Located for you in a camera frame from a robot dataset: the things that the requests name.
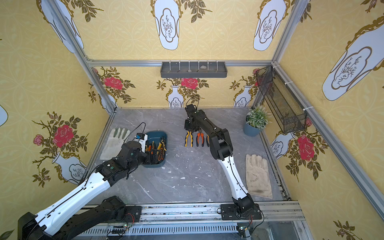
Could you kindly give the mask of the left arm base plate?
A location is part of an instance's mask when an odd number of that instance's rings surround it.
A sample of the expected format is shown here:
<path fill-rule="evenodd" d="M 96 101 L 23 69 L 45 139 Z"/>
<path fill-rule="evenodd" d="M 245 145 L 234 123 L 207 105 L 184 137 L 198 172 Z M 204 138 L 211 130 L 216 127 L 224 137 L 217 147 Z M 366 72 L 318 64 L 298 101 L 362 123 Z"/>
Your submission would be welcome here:
<path fill-rule="evenodd" d="M 119 214 L 119 221 L 127 223 L 138 223 L 142 213 L 142 206 L 125 206 L 123 213 Z"/>

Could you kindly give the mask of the teal plastic storage box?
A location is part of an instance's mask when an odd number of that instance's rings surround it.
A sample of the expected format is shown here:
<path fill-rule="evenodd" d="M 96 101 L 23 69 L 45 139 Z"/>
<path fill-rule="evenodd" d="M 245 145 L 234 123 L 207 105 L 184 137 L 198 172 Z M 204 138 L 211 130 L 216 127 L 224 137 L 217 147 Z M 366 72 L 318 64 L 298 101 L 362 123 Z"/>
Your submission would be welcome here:
<path fill-rule="evenodd" d="M 146 133 L 148 140 L 146 142 L 145 152 L 158 150 L 159 163 L 156 165 L 143 165 L 146 168 L 162 167 L 165 163 L 167 152 L 167 134 L 164 131 L 150 131 Z"/>

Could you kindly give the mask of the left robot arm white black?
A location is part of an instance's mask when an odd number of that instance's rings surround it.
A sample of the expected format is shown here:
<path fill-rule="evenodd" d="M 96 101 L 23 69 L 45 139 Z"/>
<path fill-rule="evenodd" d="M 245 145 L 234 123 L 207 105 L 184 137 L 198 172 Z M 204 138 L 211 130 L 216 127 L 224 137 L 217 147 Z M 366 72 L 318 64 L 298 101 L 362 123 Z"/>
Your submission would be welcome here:
<path fill-rule="evenodd" d="M 71 239 L 100 222 L 123 216 L 125 204 L 117 197 L 81 215 L 77 212 L 119 180 L 127 179 L 149 158 L 145 144 L 138 141 L 123 144 L 116 157 L 98 165 L 87 180 L 69 194 L 35 215 L 28 212 L 20 217 L 18 239 Z"/>

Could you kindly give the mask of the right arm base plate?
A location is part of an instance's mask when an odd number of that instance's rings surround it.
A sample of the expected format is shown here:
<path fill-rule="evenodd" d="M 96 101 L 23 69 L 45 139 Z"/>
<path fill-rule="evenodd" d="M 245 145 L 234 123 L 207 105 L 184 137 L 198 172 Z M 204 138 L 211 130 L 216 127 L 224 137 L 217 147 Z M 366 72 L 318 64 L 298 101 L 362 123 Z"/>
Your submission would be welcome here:
<path fill-rule="evenodd" d="M 230 220 L 262 220 L 262 213 L 258 204 L 253 204 L 250 208 L 241 210 L 235 204 L 220 205 L 221 218 L 224 221 Z"/>

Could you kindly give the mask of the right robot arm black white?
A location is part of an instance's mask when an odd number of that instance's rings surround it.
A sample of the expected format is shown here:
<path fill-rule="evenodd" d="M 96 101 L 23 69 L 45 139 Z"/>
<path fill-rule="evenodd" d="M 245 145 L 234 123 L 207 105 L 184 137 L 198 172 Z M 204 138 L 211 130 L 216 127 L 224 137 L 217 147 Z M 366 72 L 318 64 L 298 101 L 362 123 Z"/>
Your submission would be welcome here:
<path fill-rule="evenodd" d="M 218 160 L 229 182 L 235 210 L 242 218 L 248 216 L 255 204 L 237 170 L 229 131 L 217 127 L 204 111 L 192 104 L 186 106 L 185 110 L 188 116 L 185 130 L 192 133 L 203 130 L 208 135 L 211 154 Z"/>

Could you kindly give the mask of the yellow black pliers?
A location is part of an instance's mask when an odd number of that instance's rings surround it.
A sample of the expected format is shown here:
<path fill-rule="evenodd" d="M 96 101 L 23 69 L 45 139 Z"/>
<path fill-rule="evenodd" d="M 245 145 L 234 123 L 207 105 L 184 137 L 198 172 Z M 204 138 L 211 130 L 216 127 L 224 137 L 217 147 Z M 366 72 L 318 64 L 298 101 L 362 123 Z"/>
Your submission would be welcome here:
<path fill-rule="evenodd" d="M 190 144 L 190 147 L 194 146 L 194 137 L 192 131 L 187 130 L 187 134 L 185 137 L 185 147 L 188 147 Z"/>

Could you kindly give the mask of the red orange black pliers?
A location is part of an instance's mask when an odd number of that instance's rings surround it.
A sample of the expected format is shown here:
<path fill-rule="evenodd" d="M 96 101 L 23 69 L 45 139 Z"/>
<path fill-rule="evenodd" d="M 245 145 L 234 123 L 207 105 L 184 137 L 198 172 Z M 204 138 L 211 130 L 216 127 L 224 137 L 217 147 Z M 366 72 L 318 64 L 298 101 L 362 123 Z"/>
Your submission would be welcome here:
<path fill-rule="evenodd" d="M 196 146 L 199 147 L 203 147 L 205 144 L 205 137 L 204 137 L 204 133 L 202 131 L 199 131 L 197 133 L 197 143 L 196 143 Z"/>

